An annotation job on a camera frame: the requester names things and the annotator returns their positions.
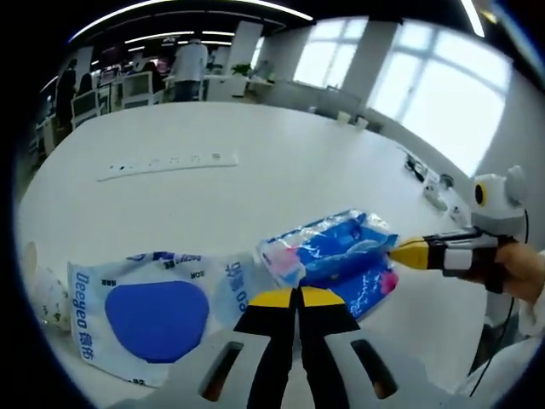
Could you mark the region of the person's right hand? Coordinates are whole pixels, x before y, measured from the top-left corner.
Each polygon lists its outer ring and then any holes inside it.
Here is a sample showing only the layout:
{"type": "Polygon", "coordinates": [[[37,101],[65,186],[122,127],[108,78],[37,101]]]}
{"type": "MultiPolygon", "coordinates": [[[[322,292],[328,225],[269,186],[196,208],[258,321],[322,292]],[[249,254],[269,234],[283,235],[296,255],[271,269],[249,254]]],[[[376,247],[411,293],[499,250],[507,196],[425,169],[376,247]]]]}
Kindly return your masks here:
{"type": "Polygon", "coordinates": [[[503,290],[528,304],[535,304],[544,287],[544,255],[528,244],[509,243],[496,252],[495,262],[507,275],[503,290]]]}

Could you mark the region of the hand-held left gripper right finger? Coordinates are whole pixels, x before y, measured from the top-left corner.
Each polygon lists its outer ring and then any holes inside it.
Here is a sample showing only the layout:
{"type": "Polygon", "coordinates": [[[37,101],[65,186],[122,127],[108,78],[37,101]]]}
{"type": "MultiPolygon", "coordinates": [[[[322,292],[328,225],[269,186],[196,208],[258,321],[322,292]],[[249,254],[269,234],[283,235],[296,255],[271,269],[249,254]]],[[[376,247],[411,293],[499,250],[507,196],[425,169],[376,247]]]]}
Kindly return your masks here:
{"type": "Polygon", "coordinates": [[[332,291],[299,290],[301,359],[317,408],[461,408],[424,365],[365,330],[332,291]]]}

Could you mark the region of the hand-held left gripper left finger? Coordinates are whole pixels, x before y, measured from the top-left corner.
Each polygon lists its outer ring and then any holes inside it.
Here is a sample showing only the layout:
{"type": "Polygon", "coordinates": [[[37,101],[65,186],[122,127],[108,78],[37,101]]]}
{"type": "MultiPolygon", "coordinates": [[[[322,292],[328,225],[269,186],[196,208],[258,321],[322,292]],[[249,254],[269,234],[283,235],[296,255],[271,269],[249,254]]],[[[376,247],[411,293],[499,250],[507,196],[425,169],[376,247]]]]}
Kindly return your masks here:
{"type": "Polygon", "coordinates": [[[293,291],[266,291],[231,330],[176,361],[163,385],[114,408],[280,408],[292,366],[293,291]]]}

